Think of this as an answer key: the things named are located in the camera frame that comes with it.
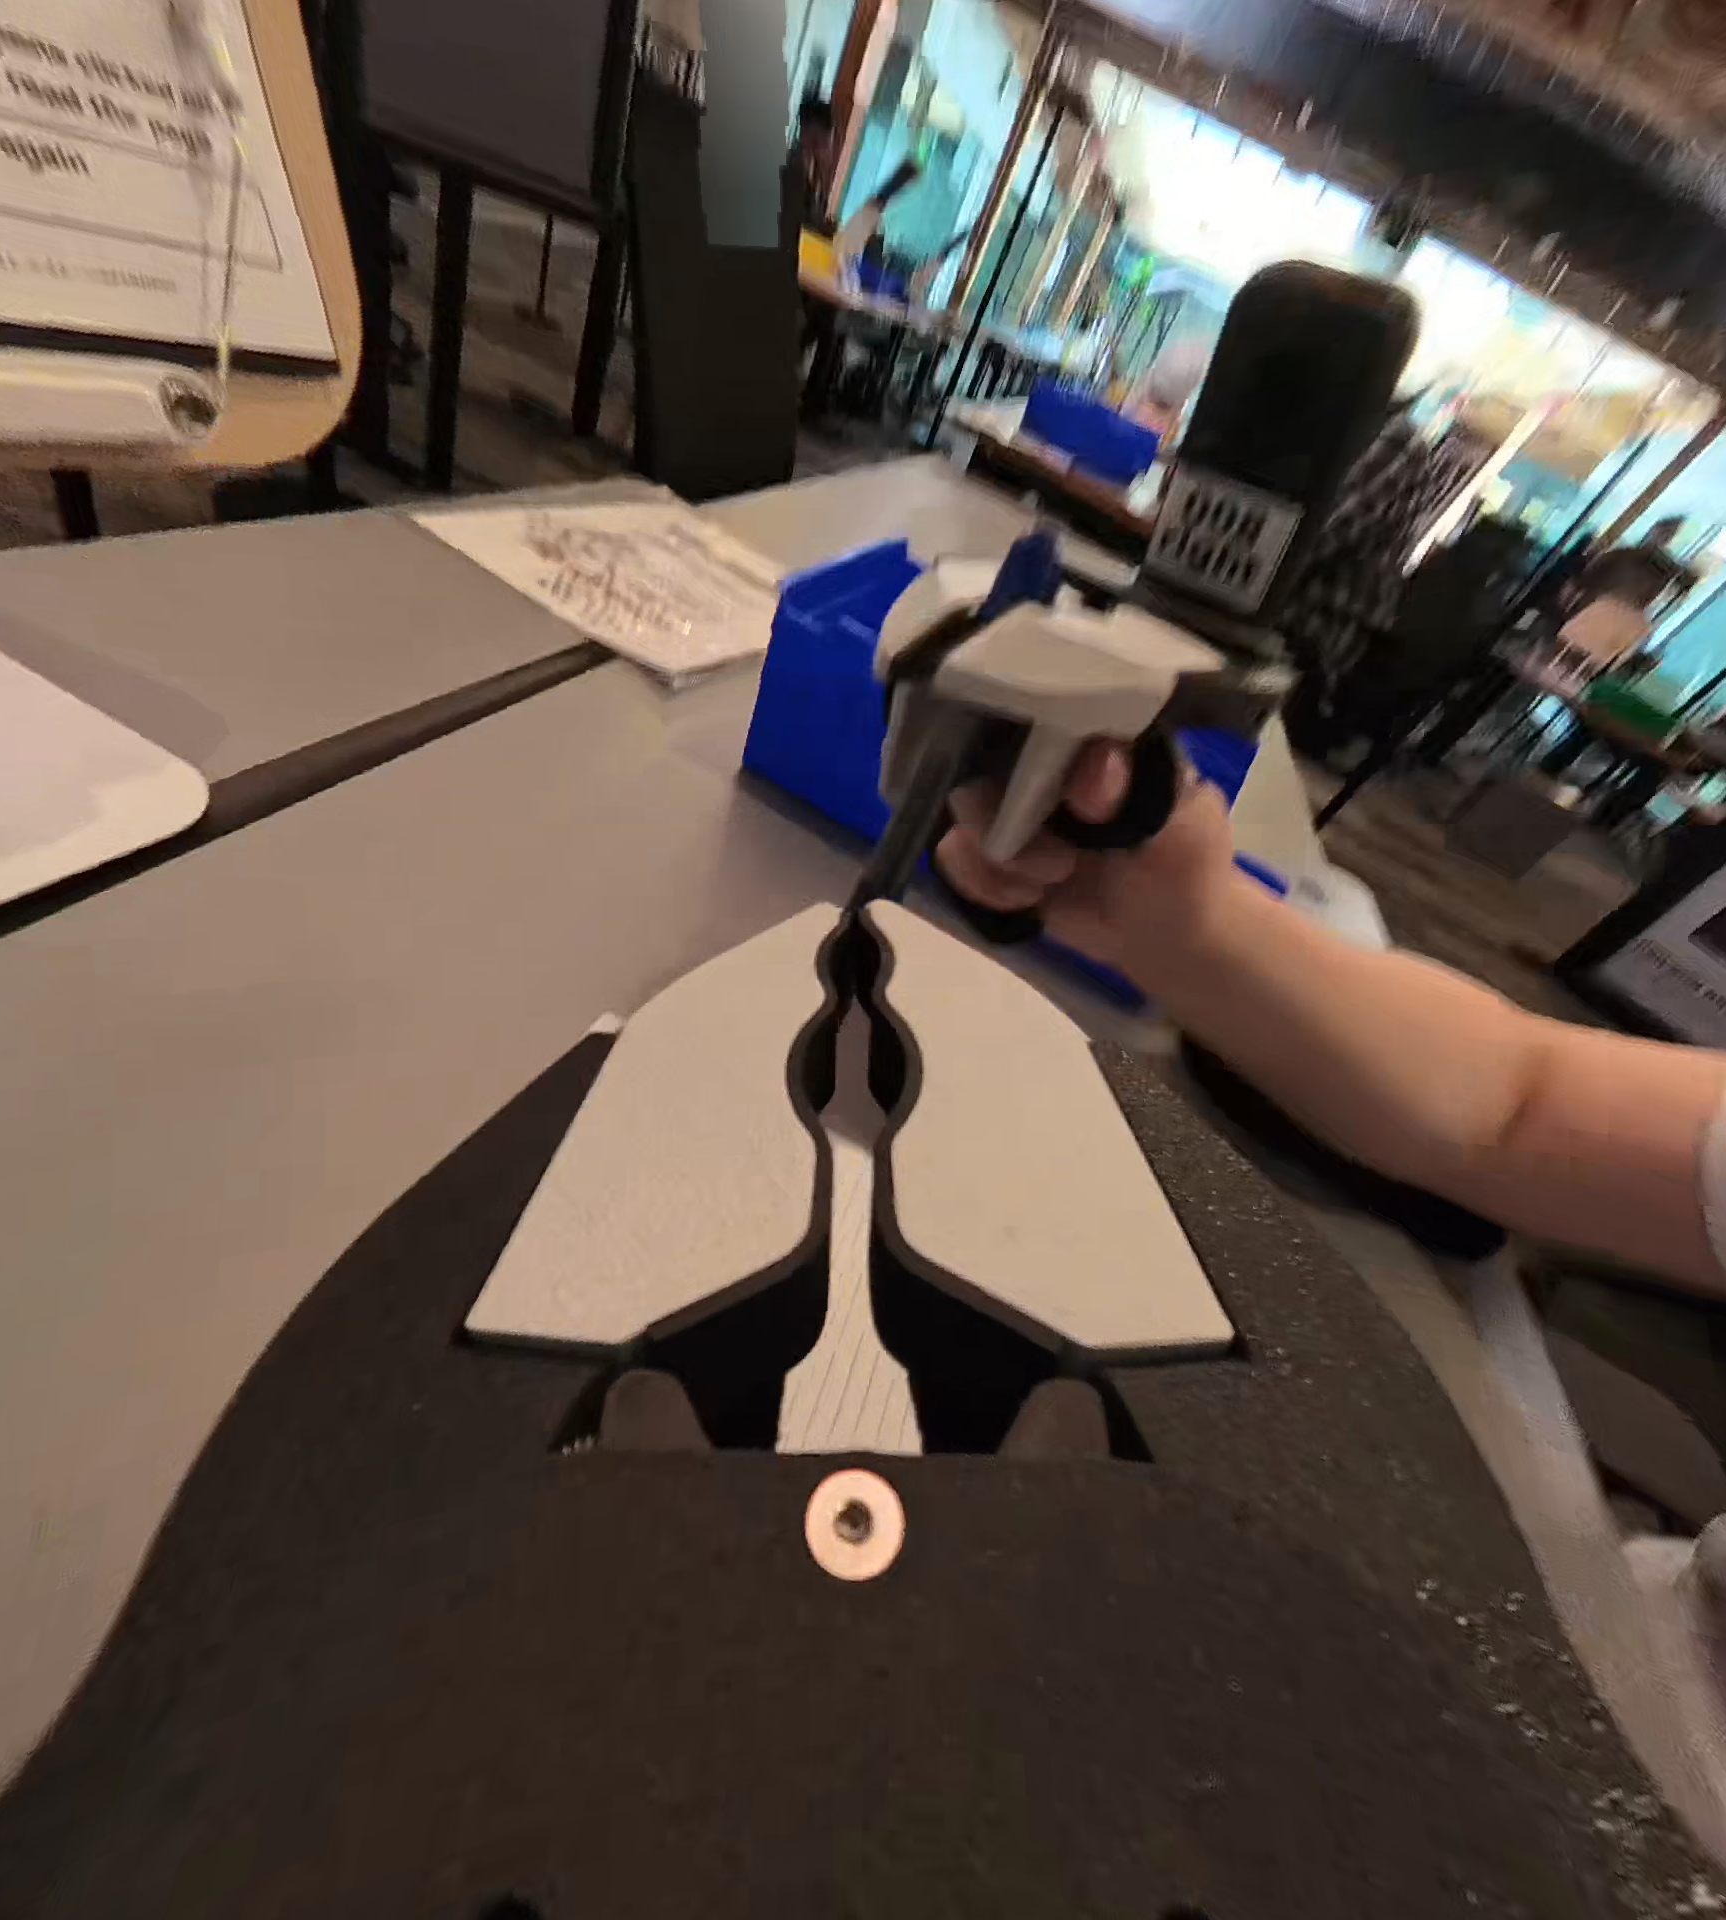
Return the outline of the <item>blue ballpoint pen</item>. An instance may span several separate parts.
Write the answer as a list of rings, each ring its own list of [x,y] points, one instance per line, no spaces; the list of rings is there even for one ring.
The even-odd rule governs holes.
[[[998,564],[1002,562],[1008,562],[1012,570],[1010,576],[1016,580],[1016,608],[1010,612],[1028,608],[1048,610],[1056,604],[1058,592],[1064,586],[1064,564],[1060,540],[1052,526],[1040,524],[1018,536],[998,560]],[[968,696],[986,694],[998,718],[1006,722],[1004,728],[1012,728],[1014,720],[1000,712],[994,694],[980,684],[964,680],[954,670],[952,662],[964,650],[966,646],[962,646],[950,660],[946,660],[946,666],[938,670],[934,678],[936,698],[942,700],[946,692],[960,692]],[[916,870],[932,844],[932,836],[946,814],[950,794],[972,768],[972,764],[960,762],[960,738],[962,736],[954,728],[944,730],[942,726],[930,734],[930,748],[920,764],[908,802],[898,810],[898,814],[890,814],[876,840],[874,852],[868,854],[856,882],[850,888],[850,896],[844,906],[844,914],[850,922],[860,920],[862,912],[876,900],[900,900],[912,876],[916,876]]]

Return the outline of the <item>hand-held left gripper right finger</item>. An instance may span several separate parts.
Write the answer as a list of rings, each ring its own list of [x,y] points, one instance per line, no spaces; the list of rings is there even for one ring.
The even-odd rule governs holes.
[[[1140,1452],[1114,1378],[1240,1354],[1240,1332],[1082,1026],[906,906],[862,908],[868,1304],[924,1454],[994,1454],[1078,1380]]]

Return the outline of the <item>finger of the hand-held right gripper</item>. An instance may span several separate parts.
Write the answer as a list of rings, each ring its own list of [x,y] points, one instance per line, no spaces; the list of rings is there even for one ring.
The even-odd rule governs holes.
[[[892,602],[874,650],[884,736],[878,796],[898,814],[918,782],[932,732],[960,734],[960,764],[984,752],[984,738],[1008,726],[986,692],[936,696],[936,674],[1004,612],[1018,606],[1012,566],[996,560],[942,558]]]
[[[994,786],[988,858],[1012,862],[1042,838],[1078,852],[1130,852],[1168,822],[1182,786],[1178,738],[1210,728],[1256,738],[1294,686],[1276,658],[1224,654],[1152,614],[1022,602],[994,616],[938,668],[952,770]],[[1068,808],[1090,748],[1126,760],[1104,820]]]

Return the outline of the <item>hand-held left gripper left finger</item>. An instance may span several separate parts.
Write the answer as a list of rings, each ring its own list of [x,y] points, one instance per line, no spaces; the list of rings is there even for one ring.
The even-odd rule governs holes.
[[[808,1452],[866,1344],[866,1152],[826,1122],[842,932],[806,906],[620,1022],[470,1344],[662,1372],[716,1448]]]

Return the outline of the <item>person's right hand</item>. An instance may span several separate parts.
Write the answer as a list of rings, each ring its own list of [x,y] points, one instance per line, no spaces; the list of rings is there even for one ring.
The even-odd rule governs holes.
[[[932,850],[938,882],[972,910],[1038,922],[1146,996],[1214,944],[1242,874],[1224,798],[1192,764],[1180,762],[1160,832],[1128,850],[1084,850],[1046,828],[996,858],[988,838],[1000,798],[994,780],[962,782]]]

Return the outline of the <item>black panel on stand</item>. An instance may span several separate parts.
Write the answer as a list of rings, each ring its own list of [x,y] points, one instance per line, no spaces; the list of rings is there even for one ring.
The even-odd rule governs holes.
[[[596,432],[628,284],[638,6],[366,2],[354,30],[358,126],[436,176],[420,476],[446,494],[480,194],[594,238],[568,424]]]

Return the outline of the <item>blue storage bin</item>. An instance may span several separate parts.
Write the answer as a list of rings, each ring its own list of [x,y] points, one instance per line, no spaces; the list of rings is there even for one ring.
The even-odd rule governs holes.
[[[876,638],[898,594],[932,564],[918,564],[906,540],[880,540],[792,576],[780,592],[758,676],[742,754],[744,770],[780,790],[788,800],[804,804],[822,820],[868,838],[870,852],[876,850],[890,818],[878,794],[884,718],[880,686],[874,678]],[[1068,582],[1064,554],[1060,564],[1062,586],[1054,608],[1144,612],[1124,602],[1108,608],[1092,606]],[[1198,636],[1224,656],[1282,660],[1274,654],[1270,636],[1258,628],[1234,626],[1228,632],[1206,634],[1192,626],[1168,624]],[[1250,738],[1240,732],[1186,728],[1178,736],[1180,758],[1194,772],[1208,776],[1212,786],[1230,800],[1258,754],[1260,732]],[[1110,818],[1120,802],[1126,772],[1128,766],[1118,748],[1092,746],[1072,774],[1068,808],[1092,822]],[[914,874],[928,862],[946,826],[948,808]],[[874,936],[868,932],[864,914],[884,902],[896,900],[868,904],[854,922],[842,908],[832,944],[832,978],[842,994],[858,994],[876,972]]]
[[[1124,490],[1158,460],[1164,432],[1060,380],[1032,384],[1020,416],[1030,442],[1064,458],[1068,468]]]

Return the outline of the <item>white lined notepad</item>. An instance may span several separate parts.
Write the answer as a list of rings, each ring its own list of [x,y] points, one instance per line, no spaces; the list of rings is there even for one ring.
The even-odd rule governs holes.
[[[886,1350],[872,1304],[876,1140],[884,1114],[870,1088],[862,1014],[842,1022],[834,1086],[818,1118],[830,1150],[828,1288],[822,1328],[786,1374],[780,1454],[922,1452],[908,1374]]]

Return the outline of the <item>printed paper sheet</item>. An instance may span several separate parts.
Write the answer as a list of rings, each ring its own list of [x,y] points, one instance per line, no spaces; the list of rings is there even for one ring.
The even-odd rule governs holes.
[[[410,520],[588,642],[670,688],[758,660],[782,570],[656,498],[478,502]]]

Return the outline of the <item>person's right forearm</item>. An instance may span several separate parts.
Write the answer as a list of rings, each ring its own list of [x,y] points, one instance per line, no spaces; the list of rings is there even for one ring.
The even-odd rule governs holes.
[[[1726,1052],[1536,1016],[1342,940],[1180,830],[1148,860],[1146,984],[1310,1136],[1502,1230],[1726,1298]]]

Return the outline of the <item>printed instruction sheet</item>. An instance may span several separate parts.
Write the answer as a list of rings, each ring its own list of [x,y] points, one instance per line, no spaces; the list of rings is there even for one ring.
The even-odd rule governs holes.
[[[0,344],[336,366],[252,4],[0,2]]]

